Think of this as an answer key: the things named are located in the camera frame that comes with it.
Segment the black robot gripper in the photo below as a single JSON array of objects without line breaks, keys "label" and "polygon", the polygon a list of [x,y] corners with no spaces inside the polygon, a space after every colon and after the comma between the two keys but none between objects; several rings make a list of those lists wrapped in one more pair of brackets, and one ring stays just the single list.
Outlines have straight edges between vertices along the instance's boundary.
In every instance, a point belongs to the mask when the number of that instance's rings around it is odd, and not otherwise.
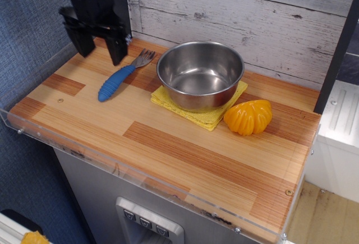
[{"label": "black robot gripper", "polygon": [[[123,39],[106,38],[105,42],[112,59],[117,66],[128,55],[128,43],[131,34],[127,33],[123,21],[113,10],[114,0],[70,0],[71,7],[62,7],[59,13],[64,17],[67,25],[74,28],[102,27],[119,29]],[[94,49],[93,37],[80,29],[66,28],[68,36],[83,57],[87,57]]]}]

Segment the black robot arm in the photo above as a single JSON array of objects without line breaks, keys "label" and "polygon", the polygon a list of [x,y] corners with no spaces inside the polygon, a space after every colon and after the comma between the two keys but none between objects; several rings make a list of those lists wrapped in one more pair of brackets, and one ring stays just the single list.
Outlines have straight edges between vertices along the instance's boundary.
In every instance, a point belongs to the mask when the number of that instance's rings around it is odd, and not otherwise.
[{"label": "black robot arm", "polygon": [[72,43],[83,57],[94,49],[94,38],[105,40],[113,64],[127,56],[131,40],[127,0],[70,0],[72,6],[59,13]]}]

